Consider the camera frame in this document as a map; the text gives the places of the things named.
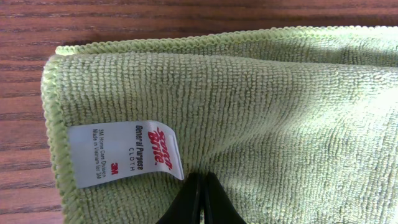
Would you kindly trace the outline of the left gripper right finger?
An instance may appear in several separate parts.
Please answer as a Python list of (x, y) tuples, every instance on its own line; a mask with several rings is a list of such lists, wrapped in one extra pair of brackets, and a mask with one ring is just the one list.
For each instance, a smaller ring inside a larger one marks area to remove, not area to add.
[(203, 184), (205, 224), (246, 224), (214, 173), (209, 172)]

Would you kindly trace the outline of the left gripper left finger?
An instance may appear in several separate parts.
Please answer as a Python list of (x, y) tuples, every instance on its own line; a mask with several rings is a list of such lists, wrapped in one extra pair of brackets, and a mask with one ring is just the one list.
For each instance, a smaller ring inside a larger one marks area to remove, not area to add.
[(168, 210), (156, 224), (199, 224), (201, 184), (201, 175), (191, 173)]

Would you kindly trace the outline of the light green cloth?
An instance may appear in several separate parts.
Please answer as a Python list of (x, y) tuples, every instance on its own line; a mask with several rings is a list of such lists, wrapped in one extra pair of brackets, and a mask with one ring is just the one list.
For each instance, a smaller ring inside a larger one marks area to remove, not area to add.
[(73, 126), (171, 127), (248, 223), (397, 222), (397, 28), (285, 27), (59, 46), (42, 101), (65, 223), (155, 223), (169, 172), (77, 185)]

